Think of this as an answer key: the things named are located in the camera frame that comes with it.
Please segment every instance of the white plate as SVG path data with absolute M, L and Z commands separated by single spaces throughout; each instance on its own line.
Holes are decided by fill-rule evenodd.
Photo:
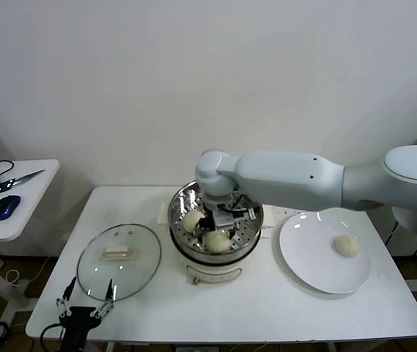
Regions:
M 327 293 L 351 293 L 367 281 L 371 262 L 358 234 L 348 224 L 302 213 L 288 219 L 280 232 L 280 248 L 288 266 L 304 282 Z M 333 247 L 341 235 L 360 242 L 360 253 L 344 257 Z

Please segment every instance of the white table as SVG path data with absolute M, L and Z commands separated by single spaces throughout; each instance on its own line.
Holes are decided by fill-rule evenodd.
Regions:
M 57 160 L 15 161 L 14 163 L 15 165 L 12 170 L 0 177 L 1 182 L 11 178 L 19 178 L 41 169 L 45 171 L 24 184 L 0 193 L 0 199 L 10 194 L 17 194 L 21 197 L 21 203 L 11 217 L 0 221 L 0 241 L 12 241 L 21 234 L 59 168 L 59 162 Z M 25 297 L 23 294 L 25 289 L 26 286 L 23 286 L 22 289 L 17 289 L 8 285 L 6 280 L 0 276 L 0 296 L 9 302 L 2 317 L 3 321 L 6 320 L 9 323 L 8 320 L 11 320 L 17 311 L 32 310 L 37 299 L 34 300 Z
M 368 282 L 349 295 L 312 290 L 286 267 L 276 250 L 278 227 L 263 230 L 236 280 L 191 284 L 167 225 L 158 225 L 163 202 L 175 187 L 96 188 L 35 307 L 26 333 L 39 337 L 58 322 L 55 300 L 75 276 L 81 251 L 99 232 L 125 223 L 151 227 L 162 258 L 152 281 L 135 296 L 118 301 L 90 340 L 119 342 L 311 342 L 417 336 L 417 303 L 365 213 L 328 210 L 362 232 L 372 258 Z M 276 211 L 277 218 L 284 211 Z M 76 285 L 71 305 L 97 306 Z M 58 338 L 59 329 L 45 335 Z

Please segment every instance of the white wall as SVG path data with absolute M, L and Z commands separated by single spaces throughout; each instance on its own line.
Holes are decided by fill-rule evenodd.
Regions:
M 183 184 L 209 147 L 354 164 L 416 138 L 414 0 L 0 1 L 0 157 L 62 162 L 5 253 L 53 252 L 94 186 Z

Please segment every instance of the floor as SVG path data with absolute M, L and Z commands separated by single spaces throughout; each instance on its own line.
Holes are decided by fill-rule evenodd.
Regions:
M 42 258 L 27 258 L 25 260 L 18 260 L 17 258 L 4 258 L 5 266 L 0 270 L 1 275 L 5 275 L 10 269 L 16 269 L 20 272 L 21 278 L 30 278 L 36 276 L 37 272 L 43 265 Z M 50 276 L 55 260 L 50 259 L 45 264 L 42 273 L 33 281 L 27 288 L 26 295 L 28 297 L 39 297 L 42 289 L 45 287 L 48 277 Z M 400 263 L 399 268 L 402 275 L 406 279 L 417 279 L 417 263 Z M 6 306 L 5 300 L 0 297 L 0 317 L 3 309 Z M 25 333 L 26 322 L 29 318 L 29 313 L 21 313 L 15 316 L 13 326 L 11 328 L 11 336 L 7 343 L 2 347 L 2 352 L 40 352 L 42 348 L 38 341 L 29 338 Z M 105 343 L 95 343 L 95 345 L 102 351 L 105 350 Z M 48 350 L 56 351 L 59 349 L 57 342 L 47 341 Z M 338 344 L 338 351 L 345 348 L 347 343 Z M 116 345 L 115 352 L 156 352 L 167 351 L 175 352 L 178 347 L 186 347 L 179 345 L 150 345 L 150 346 L 131 346 L 131 345 Z M 324 343 L 307 343 L 307 344 L 269 344 L 262 347 L 262 345 L 220 345 L 221 352 L 326 352 L 327 345 Z M 393 340 L 386 342 L 380 347 L 374 349 L 375 352 L 413 352 L 417 351 L 417 339 Z

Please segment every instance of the metal rim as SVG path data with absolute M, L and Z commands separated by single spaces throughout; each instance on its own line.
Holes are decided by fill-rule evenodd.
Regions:
M 91 243 L 94 242 L 103 233 L 105 233 L 105 232 L 107 232 L 109 230 L 112 230 L 112 229 L 114 229 L 116 227 L 128 226 L 128 225 L 143 227 L 144 229 L 149 230 L 155 236 L 156 241 L 158 242 L 158 247 L 159 247 L 158 264 L 156 264 L 155 270 L 151 274 L 151 276 L 148 279 L 148 281 L 146 281 L 138 290 L 136 290 L 135 292 L 131 293 L 130 295 L 128 295 L 126 297 L 122 297 L 122 298 L 116 299 L 114 302 L 121 301 L 123 299 L 126 299 L 126 298 L 129 298 L 129 297 L 134 296 L 135 294 L 137 294 L 138 292 L 140 292 L 141 290 L 143 290 L 151 282 L 152 278 L 156 275 L 156 271 L 158 271 L 159 265 L 161 263 L 161 257 L 162 257 L 162 251 L 163 251 L 162 248 L 161 248 L 161 242 L 159 241 L 159 237 L 158 237 L 158 235 L 156 235 L 156 232 L 154 232 L 153 230 L 151 230 L 148 226 L 144 226 L 144 225 L 141 225 L 141 224 L 131 223 L 131 224 L 119 224 L 119 225 L 115 225 L 115 226 L 109 227 L 108 229 L 105 229 L 104 231 L 102 231 L 101 233 L 99 233 L 98 235 L 96 235 L 90 242 L 88 242 L 88 244 L 86 245 L 86 247 L 84 247 L 83 251 L 81 252 L 81 254 L 79 256 L 78 264 L 76 265 L 76 278 L 78 279 L 79 287 L 83 290 L 83 292 L 86 294 L 86 296 L 91 297 L 93 299 L 97 299 L 98 301 L 105 301 L 105 299 L 98 298 L 98 297 L 94 297 L 93 295 L 88 295 L 86 293 L 86 290 L 83 287 L 83 284 L 82 284 L 80 278 L 79 278 L 79 275 L 78 275 L 79 263 L 81 262 L 81 258 L 83 257 L 84 252 L 89 248 L 89 246 L 91 245 Z
M 204 244 L 196 238 L 189 236 L 181 226 L 184 214 L 191 210 L 202 210 L 202 191 L 196 181 L 187 183 L 179 189 L 171 198 L 168 209 L 168 223 L 171 239 L 177 250 L 189 260 L 208 266 L 224 266 L 236 263 L 252 252 L 260 239 L 260 231 L 263 222 L 262 205 L 240 194 L 233 199 L 234 206 L 256 206 L 257 220 L 243 220 L 235 235 L 232 237 L 231 250 L 223 253 L 209 253 L 204 249 Z

